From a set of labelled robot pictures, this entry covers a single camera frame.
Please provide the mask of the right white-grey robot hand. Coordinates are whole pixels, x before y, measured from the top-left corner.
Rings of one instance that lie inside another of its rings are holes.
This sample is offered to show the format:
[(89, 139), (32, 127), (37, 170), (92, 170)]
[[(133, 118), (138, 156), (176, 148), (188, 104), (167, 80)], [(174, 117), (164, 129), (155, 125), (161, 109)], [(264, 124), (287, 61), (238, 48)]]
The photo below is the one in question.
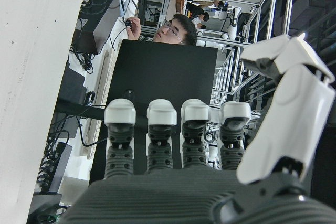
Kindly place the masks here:
[(334, 75), (299, 37), (260, 41), (241, 58), (277, 88), (237, 170), (117, 175), (91, 185), (60, 222), (335, 223), (335, 210), (302, 185), (334, 102)]

